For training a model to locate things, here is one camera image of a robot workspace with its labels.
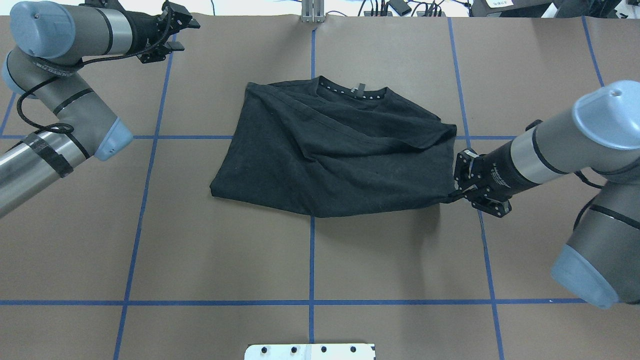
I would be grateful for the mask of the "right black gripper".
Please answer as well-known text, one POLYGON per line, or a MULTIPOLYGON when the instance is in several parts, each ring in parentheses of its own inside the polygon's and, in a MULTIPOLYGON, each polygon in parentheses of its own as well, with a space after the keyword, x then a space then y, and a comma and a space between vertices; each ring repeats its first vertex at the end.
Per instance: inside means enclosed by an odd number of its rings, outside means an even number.
POLYGON ((509 141, 483 155, 473 148, 458 152, 455 156, 454 180, 459 189, 448 194, 447 199, 451 202, 466 199, 471 207, 497 218, 509 214, 512 211, 512 196, 539 186, 517 170, 511 155, 513 143, 509 141), (489 187, 474 186, 480 182, 481 174, 489 187))

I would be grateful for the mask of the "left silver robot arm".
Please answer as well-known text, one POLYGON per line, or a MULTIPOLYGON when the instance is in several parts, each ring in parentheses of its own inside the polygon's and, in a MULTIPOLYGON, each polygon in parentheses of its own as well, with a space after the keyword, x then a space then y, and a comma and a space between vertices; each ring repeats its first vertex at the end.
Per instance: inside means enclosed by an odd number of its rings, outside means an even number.
POLYGON ((162 62, 185 50, 173 35, 201 24, 169 0, 159 14, 126 10, 118 0, 85 0, 78 5, 20 1, 10 9, 9 26, 16 45, 1 75, 17 96, 16 113, 33 132, 1 156, 2 216, 82 162, 107 161, 133 141, 80 70, 130 58, 162 62))

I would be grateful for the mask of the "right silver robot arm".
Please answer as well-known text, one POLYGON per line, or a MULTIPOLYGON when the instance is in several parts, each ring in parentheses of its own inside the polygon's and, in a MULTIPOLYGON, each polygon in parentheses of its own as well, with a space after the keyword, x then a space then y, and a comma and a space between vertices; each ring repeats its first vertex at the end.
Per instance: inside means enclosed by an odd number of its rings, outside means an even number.
POLYGON ((511 198, 574 175, 598 192, 586 202, 551 277, 590 305, 640 300, 640 85, 617 80, 489 153, 455 155, 453 201, 502 218, 511 198))

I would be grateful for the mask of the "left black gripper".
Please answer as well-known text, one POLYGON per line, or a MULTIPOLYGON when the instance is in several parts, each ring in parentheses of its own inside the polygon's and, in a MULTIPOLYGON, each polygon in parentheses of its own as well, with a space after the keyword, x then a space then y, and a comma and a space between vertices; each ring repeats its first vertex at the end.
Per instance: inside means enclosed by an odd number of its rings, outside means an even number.
POLYGON ((142 64, 163 62, 176 51, 185 51, 180 41, 167 41, 161 45, 154 45, 168 32, 180 32, 185 29, 200 29, 201 24, 186 9, 185 6, 171 1, 162 3, 162 13, 151 15, 136 11, 127 12, 127 20, 131 27, 132 41, 127 54, 137 55, 142 64))

